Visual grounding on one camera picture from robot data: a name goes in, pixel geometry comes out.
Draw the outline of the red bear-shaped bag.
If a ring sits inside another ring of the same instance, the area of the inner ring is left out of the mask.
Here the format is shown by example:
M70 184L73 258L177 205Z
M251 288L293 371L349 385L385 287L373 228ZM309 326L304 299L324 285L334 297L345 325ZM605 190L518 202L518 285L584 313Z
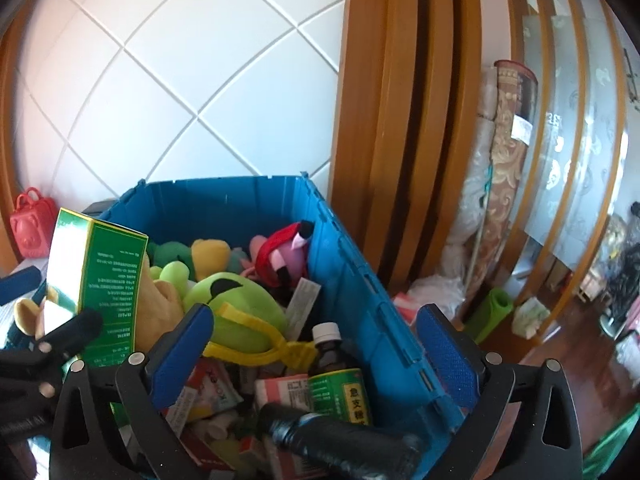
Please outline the red bear-shaped bag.
M38 188L28 188L17 196L10 214L10 227L23 258L47 258L50 252L58 205Z

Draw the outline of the green small box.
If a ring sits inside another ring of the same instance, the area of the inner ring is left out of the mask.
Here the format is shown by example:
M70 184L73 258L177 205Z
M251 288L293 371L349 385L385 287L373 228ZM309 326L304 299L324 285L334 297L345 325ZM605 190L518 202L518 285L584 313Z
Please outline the green small box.
M101 315L99 336L81 359L93 366L134 352L140 276L148 237L62 208L47 265L43 331L48 334L87 308Z

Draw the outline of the rolled patterned carpet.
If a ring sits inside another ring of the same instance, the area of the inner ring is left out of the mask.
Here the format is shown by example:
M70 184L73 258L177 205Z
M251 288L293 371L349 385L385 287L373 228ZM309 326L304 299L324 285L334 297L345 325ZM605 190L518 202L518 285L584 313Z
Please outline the rolled patterned carpet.
M499 60L480 81L471 155L438 270L466 299L497 259L533 134L538 81L524 64Z

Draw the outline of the red pink plush toy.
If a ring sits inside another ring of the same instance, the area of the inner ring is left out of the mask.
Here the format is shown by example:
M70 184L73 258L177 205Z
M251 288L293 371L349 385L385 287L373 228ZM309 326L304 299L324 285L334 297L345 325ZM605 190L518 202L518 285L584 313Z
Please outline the red pink plush toy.
M247 276L272 289L294 289L307 276L308 245L313 235L314 222L303 220L270 236L254 236Z

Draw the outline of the pink wipes packet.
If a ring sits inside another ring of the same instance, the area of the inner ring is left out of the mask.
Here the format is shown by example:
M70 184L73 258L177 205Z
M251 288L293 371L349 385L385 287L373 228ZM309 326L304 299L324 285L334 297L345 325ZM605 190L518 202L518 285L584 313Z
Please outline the pink wipes packet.
M188 422L196 422L232 410L243 401L242 396L233 387L224 364L205 356L194 366L186 386L195 390Z

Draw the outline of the blue plastic storage crate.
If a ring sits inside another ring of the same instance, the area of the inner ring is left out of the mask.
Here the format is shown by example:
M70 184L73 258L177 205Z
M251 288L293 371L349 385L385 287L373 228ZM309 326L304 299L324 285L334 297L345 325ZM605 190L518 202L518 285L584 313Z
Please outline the blue plastic storage crate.
M140 181L101 219L146 234L156 244L220 238L245 246L300 220L314 222L311 281L321 287L315 321L337 323L360 363L373 422L425 444L416 478L425 478L464 416L446 393L423 347L340 220L306 177L228 177Z

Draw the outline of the pink tissue pack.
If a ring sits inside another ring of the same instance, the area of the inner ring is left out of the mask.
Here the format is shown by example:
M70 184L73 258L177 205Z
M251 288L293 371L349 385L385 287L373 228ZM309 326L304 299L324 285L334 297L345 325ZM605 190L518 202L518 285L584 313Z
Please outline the pink tissue pack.
M255 401L258 408L267 403L283 404L303 411L311 409L308 376L298 374L288 377L257 379ZM279 450L268 437L262 438L272 476L279 480L312 479L322 472L309 466L302 458Z

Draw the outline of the yellow green duck plush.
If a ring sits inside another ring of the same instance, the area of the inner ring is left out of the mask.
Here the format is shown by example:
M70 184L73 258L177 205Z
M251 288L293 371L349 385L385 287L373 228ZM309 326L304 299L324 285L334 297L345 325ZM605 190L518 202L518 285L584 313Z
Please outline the yellow green duck plush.
M149 242L148 252L151 266L164 268L169 263L179 261L189 269L191 281L198 282L218 272L241 274L244 263L250 257L241 247L231 248L224 240L194 240L188 246L179 242L156 244Z

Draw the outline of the small white red bottle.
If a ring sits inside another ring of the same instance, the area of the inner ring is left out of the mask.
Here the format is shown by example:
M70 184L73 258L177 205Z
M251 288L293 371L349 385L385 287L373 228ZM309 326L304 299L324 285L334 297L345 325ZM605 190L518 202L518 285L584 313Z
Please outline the small white red bottle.
M210 440L226 440L230 428L236 423L239 414L235 410L229 410L215 415L204 424L204 436Z

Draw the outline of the green frog plush toy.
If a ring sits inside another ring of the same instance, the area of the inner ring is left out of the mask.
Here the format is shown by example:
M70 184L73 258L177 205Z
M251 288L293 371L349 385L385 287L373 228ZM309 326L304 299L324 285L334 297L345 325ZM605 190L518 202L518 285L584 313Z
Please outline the green frog plush toy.
M284 336L288 330L284 307L262 285L233 272L217 272L194 282L189 278L185 263L174 261L160 270L151 270L152 278L162 284L174 286L178 305L184 313L202 304L214 314L214 329L209 341L212 344L247 354L270 350L272 342L262 330L250 327L247 321L233 321L219 313L224 306L233 312L259 320Z

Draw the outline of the black cylindrical bottle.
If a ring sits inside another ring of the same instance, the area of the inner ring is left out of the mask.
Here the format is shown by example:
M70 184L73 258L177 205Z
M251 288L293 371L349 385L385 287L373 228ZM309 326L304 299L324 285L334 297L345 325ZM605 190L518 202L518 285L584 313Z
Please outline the black cylindrical bottle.
M423 442L411 434L386 434L277 403L259 409L257 433L280 450L349 479L410 479L424 453Z

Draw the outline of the wooden glass partition screen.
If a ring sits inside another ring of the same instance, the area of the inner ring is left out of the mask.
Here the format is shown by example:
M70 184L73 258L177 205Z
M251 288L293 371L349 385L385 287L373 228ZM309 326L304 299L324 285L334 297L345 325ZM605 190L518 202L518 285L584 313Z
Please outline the wooden glass partition screen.
M511 53L538 80L496 277L525 266L517 306L548 313L540 336L578 292L612 217L628 145L627 35L606 0L506 0Z

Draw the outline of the brown bear plush toy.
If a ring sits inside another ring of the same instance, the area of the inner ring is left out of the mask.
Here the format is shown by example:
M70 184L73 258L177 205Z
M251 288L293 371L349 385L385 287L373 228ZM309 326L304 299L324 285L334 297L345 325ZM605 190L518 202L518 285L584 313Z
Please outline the brown bear plush toy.
M190 289L189 269L181 261L151 266L144 256L138 293L134 348L148 352L164 333L171 332L184 315L183 297ZM13 308L18 330L36 339L44 335L43 307L22 298Z

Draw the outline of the rolled green mat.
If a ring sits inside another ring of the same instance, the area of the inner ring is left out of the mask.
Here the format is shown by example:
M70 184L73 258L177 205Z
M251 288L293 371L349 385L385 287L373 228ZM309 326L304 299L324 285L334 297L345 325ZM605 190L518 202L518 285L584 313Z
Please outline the rolled green mat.
M503 289L493 288L464 324L463 333L481 344L512 311L512 298Z

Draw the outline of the yellow plastic slingshot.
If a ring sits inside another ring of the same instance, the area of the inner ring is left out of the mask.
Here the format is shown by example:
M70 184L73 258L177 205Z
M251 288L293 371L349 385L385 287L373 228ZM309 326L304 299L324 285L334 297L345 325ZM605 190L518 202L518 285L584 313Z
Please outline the yellow plastic slingshot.
M289 341L276 326L224 302L215 314L215 328L202 356L245 367L281 363L307 373L318 351L313 342Z

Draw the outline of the brown bottle green label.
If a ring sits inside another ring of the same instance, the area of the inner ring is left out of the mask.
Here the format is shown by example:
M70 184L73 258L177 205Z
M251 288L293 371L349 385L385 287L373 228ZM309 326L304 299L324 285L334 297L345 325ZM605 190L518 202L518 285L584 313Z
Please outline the brown bottle green label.
M371 414L360 365L342 348L342 335L333 322L312 329L318 354L308 372L312 409L343 422L370 426Z

